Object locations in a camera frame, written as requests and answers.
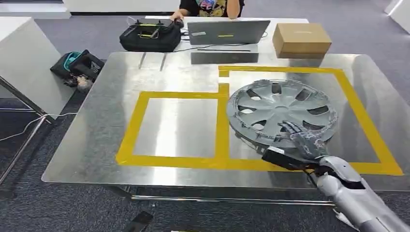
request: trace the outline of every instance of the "white cable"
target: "white cable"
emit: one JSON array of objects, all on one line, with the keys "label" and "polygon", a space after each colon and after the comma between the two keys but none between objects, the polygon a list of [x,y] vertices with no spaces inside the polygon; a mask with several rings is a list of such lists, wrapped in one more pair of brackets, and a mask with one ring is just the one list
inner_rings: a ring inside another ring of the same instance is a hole
[{"label": "white cable", "polygon": [[128,16],[128,17],[127,17],[127,24],[128,24],[128,26],[131,26],[132,24],[134,24],[134,23],[130,23],[129,19],[134,20],[134,23],[137,21],[137,20],[135,20],[135,18],[133,18],[133,17],[131,17],[131,16]]},{"label": "white cable", "polygon": [[49,115],[52,115],[52,116],[66,116],[66,115],[76,115],[76,114],[77,114],[77,113],[66,113],[66,114],[63,114],[63,115],[54,115],[54,114],[43,115],[43,116],[41,116],[41,117],[39,117],[39,118],[36,118],[35,120],[29,122],[29,123],[26,125],[26,127],[24,128],[24,130],[23,130],[22,132],[20,132],[20,133],[18,133],[18,134],[15,134],[15,135],[11,135],[11,136],[6,137],[6,138],[4,138],[4,139],[0,139],[0,141],[4,141],[4,140],[6,140],[6,139],[10,139],[10,138],[19,136],[19,135],[21,135],[21,134],[24,134],[24,133],[26,132],[27,128],[28,128],[33,122],[36,122],[36,121],[42,119],[43,117],[47,117],[47,116],[49,116]]}]

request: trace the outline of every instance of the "graphic t-shirt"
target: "graphic t-shirt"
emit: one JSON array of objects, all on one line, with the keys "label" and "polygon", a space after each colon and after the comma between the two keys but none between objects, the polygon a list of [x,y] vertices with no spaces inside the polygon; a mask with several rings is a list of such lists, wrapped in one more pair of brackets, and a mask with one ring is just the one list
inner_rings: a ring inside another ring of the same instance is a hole
[{"label": "graphic t-shirt", "polygon": [[[239,0],[241,16],[244,0]],[[180,9],[186,9],[191,16],[201,17],[228,17],[226,7],[228,0],[181,0]]]}]

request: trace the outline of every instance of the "stainless steel table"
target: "stainless steel table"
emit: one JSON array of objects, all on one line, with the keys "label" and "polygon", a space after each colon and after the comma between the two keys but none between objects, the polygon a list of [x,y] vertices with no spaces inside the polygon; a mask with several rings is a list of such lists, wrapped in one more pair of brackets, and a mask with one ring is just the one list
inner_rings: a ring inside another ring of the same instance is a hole
[{"label": "stainless steel table", "polygon": [[260,54],[256,64],[220,67],[191,65],[189,52],[113,53],[42,180],[311,189],[303,173],[261,161],[228,126],[230,94],[259,79],[324,91],[338,112],[331,154],[352,162],[373,189],[410,190],[410,108],[369,56],[351,54]]}]

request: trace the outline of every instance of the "silver laptop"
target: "silver laptop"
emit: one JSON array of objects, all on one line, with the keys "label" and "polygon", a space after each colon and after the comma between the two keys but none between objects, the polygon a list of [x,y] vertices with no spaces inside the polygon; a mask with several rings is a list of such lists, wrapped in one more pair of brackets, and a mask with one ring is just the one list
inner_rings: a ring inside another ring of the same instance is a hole
[{"label": "silver laptop", "polygon": [[192,45],[257,44],[269,23],[269,20],[189,22],[190,43]]}]

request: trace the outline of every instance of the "cardboard box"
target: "cardboard box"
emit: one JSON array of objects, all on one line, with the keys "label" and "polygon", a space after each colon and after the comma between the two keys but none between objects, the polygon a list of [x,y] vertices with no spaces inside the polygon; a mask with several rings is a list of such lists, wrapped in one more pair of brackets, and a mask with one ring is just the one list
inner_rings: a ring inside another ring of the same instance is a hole
[{"label": "cardboard box", "polygon": [[278,23],[273,45],[278,58],[323,58],[332,41],[318,23]]}]

